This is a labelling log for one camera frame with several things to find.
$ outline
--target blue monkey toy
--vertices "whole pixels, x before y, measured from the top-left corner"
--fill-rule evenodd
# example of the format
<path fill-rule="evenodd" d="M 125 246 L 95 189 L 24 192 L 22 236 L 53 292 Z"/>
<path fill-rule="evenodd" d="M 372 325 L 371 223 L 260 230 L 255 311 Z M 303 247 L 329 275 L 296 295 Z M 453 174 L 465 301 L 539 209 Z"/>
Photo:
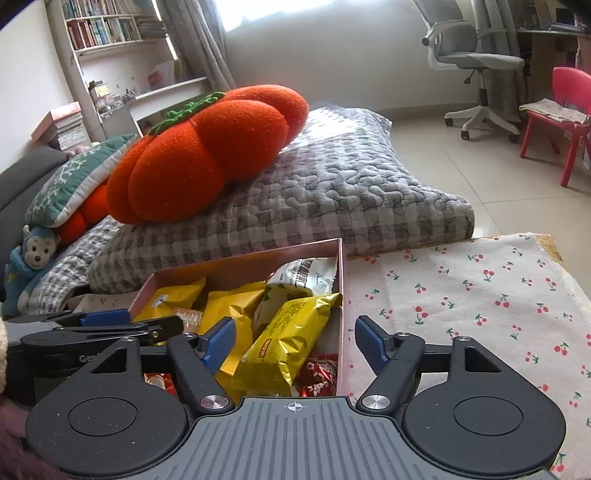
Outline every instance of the blue monkey toy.
<path fill-rule="evenodd" d="M 3 316 L 18 316 L 26 313 L 31 292 L 39 280 L 53 266 L 60 237 L 53 230 L 28 225 L 22 228 L 22 246 L 10 252 L 8 263 L 4 266 L 4 290 L 6 301 L 2 304 Z"/>

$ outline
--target dark gray sofa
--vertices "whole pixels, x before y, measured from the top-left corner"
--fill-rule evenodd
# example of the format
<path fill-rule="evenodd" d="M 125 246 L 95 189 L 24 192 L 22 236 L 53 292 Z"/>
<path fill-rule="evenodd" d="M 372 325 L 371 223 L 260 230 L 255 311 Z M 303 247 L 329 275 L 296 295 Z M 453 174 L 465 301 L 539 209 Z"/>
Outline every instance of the dark gray sofa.
<path fill-rule="evenodd" d="M 46 145 L 34 148 L 0 173 L 0 300 L 4 301 L 4 265 L 11 250 L 22 243 L 25 212 L 35 195 L 57 167 L 67 160 L 66 154 Z"/>

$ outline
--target tile floor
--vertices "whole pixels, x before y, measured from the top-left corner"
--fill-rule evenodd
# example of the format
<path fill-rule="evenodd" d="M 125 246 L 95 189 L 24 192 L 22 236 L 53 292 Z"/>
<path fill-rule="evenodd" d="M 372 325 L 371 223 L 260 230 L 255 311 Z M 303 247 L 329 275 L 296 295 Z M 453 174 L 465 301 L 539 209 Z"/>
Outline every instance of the tile floor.
<path fill-rule="evenodd" d="M 527 158 L 500 131 L 471 131 L 443 118 L 394 122 L 392 144 L 402 163 L 431 187 L 463 196 L 474 207 L 474 236 L 549 233 L 564 263 L 591 297 L 591 174 L 577 171 L 568 188 L 558 185 L 566 146 L 554 155 L 547 139 L 535 137 Z"/>

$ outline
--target window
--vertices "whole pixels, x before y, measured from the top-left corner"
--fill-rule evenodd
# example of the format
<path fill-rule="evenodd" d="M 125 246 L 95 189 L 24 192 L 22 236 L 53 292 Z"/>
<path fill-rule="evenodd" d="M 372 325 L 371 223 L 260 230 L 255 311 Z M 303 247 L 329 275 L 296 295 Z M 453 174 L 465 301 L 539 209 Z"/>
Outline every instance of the window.
<path fill-rule="evenodd" d="M 266 15 L 298 12 L 331 2 L 333 0 L 216 0 L 226 31 L 233 30 L 245 21 Z"/>

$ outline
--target white office chair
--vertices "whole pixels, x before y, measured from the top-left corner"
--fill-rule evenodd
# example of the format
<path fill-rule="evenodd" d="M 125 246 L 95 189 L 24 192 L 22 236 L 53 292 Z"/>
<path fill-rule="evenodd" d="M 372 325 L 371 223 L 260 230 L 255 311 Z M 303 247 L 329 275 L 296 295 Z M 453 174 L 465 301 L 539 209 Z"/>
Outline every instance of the white office chair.
<path fill-rule="evenodd" d="M 428 62 L 434 69 L 462 69 L 478 72 L 480 77 L 479 104 L 460 112 L 445 114 L 445 124 L 453 125 L 455 118 L 469 118 L 462 126 L 462 139 L 470 140 L 469 130 L 485 119 L 507 130 L 512 142 L 519 141 L 519 130 L 515 125 L 503 120 L 488 106 L 483 72 L 494 70 L 521 70 L 525 62 L 519 57 L 477 53 L 478 39 L 491 33 L 504 32 L 504 28 L 476 30 L 462 16 L 455 0 L 413 0 L 427 24 L 428 32 L 423 37 L 423 45 L 429 47 Z"/>

